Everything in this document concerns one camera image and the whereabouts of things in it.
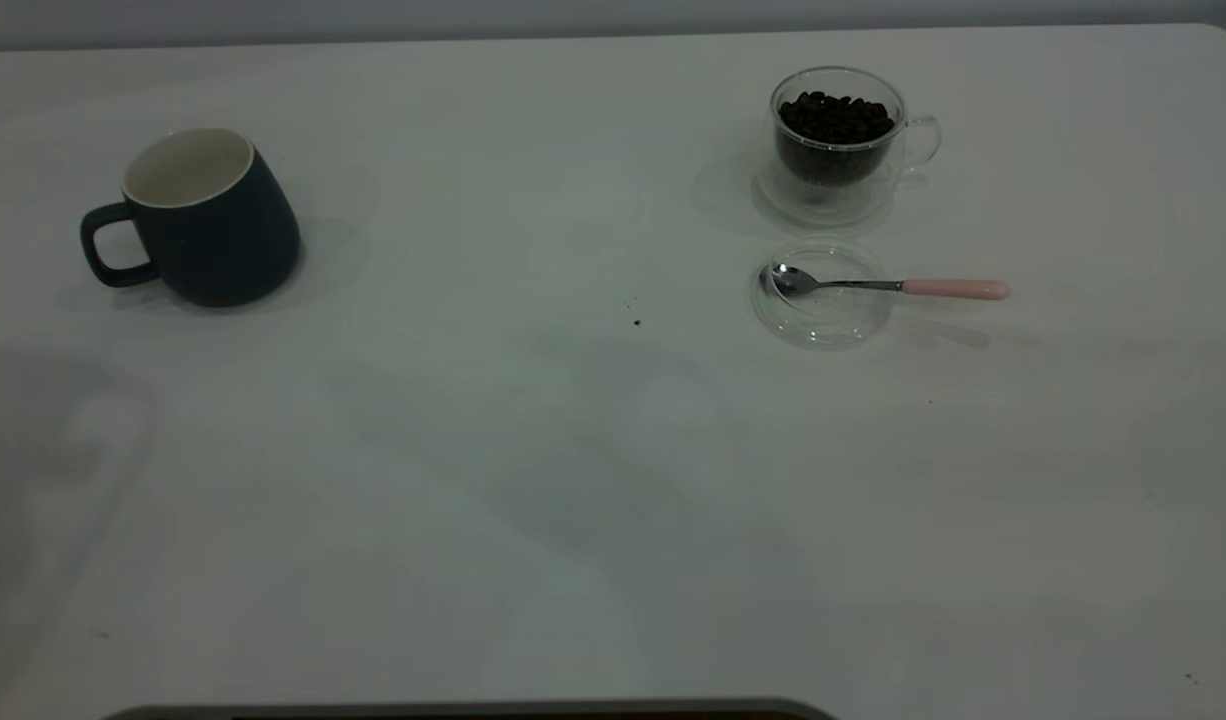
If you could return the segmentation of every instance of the table surface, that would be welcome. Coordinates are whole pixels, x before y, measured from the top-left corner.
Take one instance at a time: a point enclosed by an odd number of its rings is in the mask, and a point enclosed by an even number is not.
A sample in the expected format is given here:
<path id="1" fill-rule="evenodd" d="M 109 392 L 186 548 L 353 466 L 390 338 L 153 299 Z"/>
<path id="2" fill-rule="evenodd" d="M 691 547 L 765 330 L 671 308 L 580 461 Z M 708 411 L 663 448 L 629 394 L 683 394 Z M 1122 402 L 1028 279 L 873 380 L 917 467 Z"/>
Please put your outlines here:
<path id="1" fill-rule="evenodd" d="M 868 247 L 1011 299 L 759 324 L 820 64 L 946 135 Z M 78 249 L 197 126 L 305 234 L 240 310 Z M 0 719 L 682 695 L 1226 720 L 1226 33 L 0 55 Z"/>

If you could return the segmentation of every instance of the coffee bean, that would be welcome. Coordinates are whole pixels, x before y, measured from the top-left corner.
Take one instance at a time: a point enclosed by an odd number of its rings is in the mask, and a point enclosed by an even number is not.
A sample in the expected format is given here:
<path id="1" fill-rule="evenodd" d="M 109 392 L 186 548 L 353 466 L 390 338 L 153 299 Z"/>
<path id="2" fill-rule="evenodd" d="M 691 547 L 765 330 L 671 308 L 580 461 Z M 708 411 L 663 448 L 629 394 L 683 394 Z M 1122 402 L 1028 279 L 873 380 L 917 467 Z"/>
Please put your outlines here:
<path id="1" fill-rule="evenodd" d="M 782 102 L 779 117 L 791 132 L 825 145 L 859 145 L 893 130 L 881 102 L 863 97 L 834 97 L 823 91 L 801 92 L 796 102 Z M 881 163 L 886 147 L 841 152 L 796 142 L 779 131 L 779 156 L 797 177 L 824 186 L 846 186 L 867 178 Z"/>

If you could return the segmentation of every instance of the mug handle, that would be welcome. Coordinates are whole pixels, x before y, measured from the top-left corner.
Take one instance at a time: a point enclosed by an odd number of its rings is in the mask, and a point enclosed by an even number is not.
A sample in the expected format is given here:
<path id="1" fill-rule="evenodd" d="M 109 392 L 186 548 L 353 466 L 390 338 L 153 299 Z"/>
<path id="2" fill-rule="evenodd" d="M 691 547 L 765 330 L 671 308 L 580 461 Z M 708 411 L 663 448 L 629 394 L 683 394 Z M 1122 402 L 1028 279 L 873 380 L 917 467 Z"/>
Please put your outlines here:
<path id="1" fill-rule="evenodd" d="M 906 129 L 907 131 L 924 129 L 924 132 L 932 135 L 929 140 L 915 147 L 911 146 L 910 141 L 906 142 L 906 158 L 902 161 L 906 164 L 905 172 L 910 173 L 923 168 L 937 155 L 938 147 L 942 147 L 942 125 L 933 115 L 918 115 L 906 120 Z"/>
<path id="2" fill-rule="evenodd" d="M 120 220 L 132 220 L 132 215 L 129 213 L 128 205 L 116 202 L 89 211 L 78 222 L 78 243 L 85 248 L 85 259 L 88 260 L 88 266 L 93 270 L 93 274 L 97 275 L 97 278 L 102 283 L 110 287 L 129 287 L 159 277 L 159 270 L 156 270 L 151 262 L 136 267 L 115 269 L 107 266 L 97 256 L 97 245 L 93 245 L 93 236 L 97 233 L 97 228 L 101 228 L 103 224 L 118 223 Z"/>

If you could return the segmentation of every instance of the glass saucer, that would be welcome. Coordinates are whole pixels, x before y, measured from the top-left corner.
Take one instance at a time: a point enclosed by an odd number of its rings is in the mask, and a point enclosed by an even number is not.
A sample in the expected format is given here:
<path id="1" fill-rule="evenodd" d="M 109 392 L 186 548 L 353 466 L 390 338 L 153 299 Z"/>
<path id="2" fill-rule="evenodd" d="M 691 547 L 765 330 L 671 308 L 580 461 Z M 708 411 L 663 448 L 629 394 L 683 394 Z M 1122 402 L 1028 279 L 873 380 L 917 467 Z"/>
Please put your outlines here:
<path id="1" fill-rule="evenodd" d="M 820 282 L 888 278 L 870 251 L 853 242 L 809 236 L 782 247 L 755 269 L 752 304 L 765 327 L 782 340 L 810 350 L 841 350 L 873 336 L 888 320 L 893 293 L 850 287 L 782 296 L 769 270 L 787 265 Z"/>

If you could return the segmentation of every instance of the spoon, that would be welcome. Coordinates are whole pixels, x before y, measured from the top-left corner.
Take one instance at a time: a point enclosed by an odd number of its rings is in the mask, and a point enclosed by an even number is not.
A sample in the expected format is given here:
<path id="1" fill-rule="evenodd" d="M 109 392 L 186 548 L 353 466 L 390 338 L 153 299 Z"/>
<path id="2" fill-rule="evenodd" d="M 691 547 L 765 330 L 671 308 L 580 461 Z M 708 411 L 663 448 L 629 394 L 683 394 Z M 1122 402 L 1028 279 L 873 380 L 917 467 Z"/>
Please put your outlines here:
<path id="1" fill-rule="evenodd" d="M 824 287 L 861 287 L 866 289 L 886 289 L 905 292 L 906 296 L 965 297 L 969 301 L 1003 301 L 1009 297 L 1009 283 L 1000 281 L 931 281 L 929 278 L 907 278 L 907 281 L 828 281 L 818 282 L 813 277 L 791 265 L 774 266 L 774 283 L 782 296 L 808 296 Z"/>

